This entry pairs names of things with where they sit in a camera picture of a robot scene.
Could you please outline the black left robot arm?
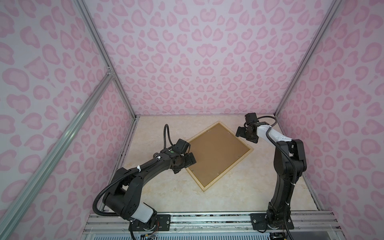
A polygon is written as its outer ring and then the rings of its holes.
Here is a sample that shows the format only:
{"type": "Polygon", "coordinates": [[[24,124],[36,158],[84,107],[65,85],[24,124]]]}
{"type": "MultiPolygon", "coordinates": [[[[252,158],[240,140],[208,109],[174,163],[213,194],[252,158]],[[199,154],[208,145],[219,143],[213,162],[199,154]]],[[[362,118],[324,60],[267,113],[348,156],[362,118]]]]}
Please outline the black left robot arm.
{"type": "Polygon", "coordinates": [[[177,174],[194,165],[197,161],[189,152],[190,147],[188,142],[179,139],[142,165],[128,170],[118,169],[112,181],[93,201],[93,212],[102,217],[121,217],[141,224],[145,230],[152,230],[157,225],[157,211],[141,202],[143,187],[164,171],[172,170],[177,174]]]}

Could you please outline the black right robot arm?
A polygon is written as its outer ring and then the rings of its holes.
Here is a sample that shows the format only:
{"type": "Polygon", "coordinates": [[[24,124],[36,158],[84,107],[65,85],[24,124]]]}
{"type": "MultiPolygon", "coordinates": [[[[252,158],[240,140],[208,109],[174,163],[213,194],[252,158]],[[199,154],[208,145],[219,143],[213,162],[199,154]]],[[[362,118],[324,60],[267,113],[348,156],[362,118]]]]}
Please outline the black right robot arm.
{"type": "Polygon", "coordinates": [[[265,223],[268,229],[288,228],[291,200],[299,178],[307,170],[304,143],[289,138],[273,129],[255,113],[245,115],[245,123],[238,127],[236,136],[254,144],[262,138],[275,146],[274,169],[277,183],[274,195],[268,204],[265,223]]]}

